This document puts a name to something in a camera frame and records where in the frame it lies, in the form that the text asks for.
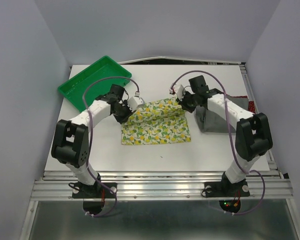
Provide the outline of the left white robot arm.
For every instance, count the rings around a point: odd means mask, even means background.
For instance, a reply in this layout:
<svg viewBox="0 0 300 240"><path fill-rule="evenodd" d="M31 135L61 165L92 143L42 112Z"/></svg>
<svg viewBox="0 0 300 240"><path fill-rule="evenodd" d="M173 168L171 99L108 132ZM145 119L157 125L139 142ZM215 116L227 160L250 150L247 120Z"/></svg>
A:
<svg viewBox="0 0 300 240"><path fill-rule="evenodd" d="M98 96L90 105L90 112L81 112L70 120L57 122L51 147L51 156L66 165L77 177L69 183L74 199L100 198L103 187L101 176L89 164L89 133L103 119L114 116L119 124L127 122L135 112L128 100L123 100L125 88L112 84L108 93Z"/></svg>

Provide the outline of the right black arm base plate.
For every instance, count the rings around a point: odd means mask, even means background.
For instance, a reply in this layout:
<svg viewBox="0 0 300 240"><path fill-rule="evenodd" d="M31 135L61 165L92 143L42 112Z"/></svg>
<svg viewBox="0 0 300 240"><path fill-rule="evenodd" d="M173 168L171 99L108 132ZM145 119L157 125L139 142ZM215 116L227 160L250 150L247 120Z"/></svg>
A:
<svg viewBox="0 0 300 240"><path fill-rule="evenodd" d="M204 183L201 191L204 198L232 198L249 197L250 191L246 181L238 183L227 183L222 181L208 181Z"/></svg>

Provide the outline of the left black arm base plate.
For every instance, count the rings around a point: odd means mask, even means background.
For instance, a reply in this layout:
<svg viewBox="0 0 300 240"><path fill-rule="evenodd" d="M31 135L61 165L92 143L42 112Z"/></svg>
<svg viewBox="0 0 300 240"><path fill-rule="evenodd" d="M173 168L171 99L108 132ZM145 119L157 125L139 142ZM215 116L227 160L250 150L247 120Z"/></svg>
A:
<svg viewBox="0 0 300 240"><path fill-rule="evenodd" d="M73 199L114 199L114 194L95 182L94 185L85 185L81 182L70 182L68 186L72 189Z"/></svg>

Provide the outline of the yellow lemon print skirt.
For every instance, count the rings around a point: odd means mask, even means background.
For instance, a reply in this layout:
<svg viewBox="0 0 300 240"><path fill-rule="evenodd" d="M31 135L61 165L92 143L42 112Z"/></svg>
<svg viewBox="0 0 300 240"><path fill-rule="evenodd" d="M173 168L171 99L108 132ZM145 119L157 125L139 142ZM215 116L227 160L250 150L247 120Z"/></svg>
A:
<svg viewBox="0 0 300 240"><path fill-rule="evenodd" d="M121 144L126 146L189 142L186 114L175 97L146 103L121 125Z"/></svg>

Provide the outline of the grey skirt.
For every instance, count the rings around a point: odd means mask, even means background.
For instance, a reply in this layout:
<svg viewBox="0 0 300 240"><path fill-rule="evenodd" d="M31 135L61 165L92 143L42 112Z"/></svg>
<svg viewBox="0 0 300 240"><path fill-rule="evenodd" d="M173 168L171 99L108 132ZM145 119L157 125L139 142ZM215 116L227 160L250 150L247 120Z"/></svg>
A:
<svg viewBox="0 0 300 240"><path fill-rule="evenodd" d="M235 103L234 96L227 95L227 99ZM194 116L201 132L228 133L226 120L218 114L206 109L205 107L196 107L194 110Z"/></svg>

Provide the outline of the red polka dot skirt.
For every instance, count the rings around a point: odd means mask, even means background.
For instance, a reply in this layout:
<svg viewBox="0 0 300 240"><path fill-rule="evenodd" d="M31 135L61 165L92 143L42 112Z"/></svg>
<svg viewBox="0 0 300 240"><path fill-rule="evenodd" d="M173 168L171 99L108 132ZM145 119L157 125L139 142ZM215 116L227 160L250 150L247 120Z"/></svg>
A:
<svg viewBox="0 0 300 240"><path fill-rule="evenodd" d="M240 106L241 108L256 113L255 103L252 100L249 100L248 96L234 96L233 101Z"/></svg>

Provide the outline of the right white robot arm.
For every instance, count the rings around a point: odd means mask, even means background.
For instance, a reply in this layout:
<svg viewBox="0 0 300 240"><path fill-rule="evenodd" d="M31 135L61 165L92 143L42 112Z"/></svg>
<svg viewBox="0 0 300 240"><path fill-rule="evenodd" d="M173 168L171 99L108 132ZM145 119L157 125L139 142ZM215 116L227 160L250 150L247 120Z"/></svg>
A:
<svg viewBox="0 0 300 240"><path fill-rule="evenodd" d="M226 121L228 132L235 130L235 136L229 136L233 162L220 181L205 182L201 195L204 198L248 197L247 175L253 172L255 162L273 147L268 118L264 113L255 114L235 104L224 88L209 88L203 74L201 71L189 80L191 92L177 82L169 89L183 110L192 113L197 107L204 107Z"/></svg>

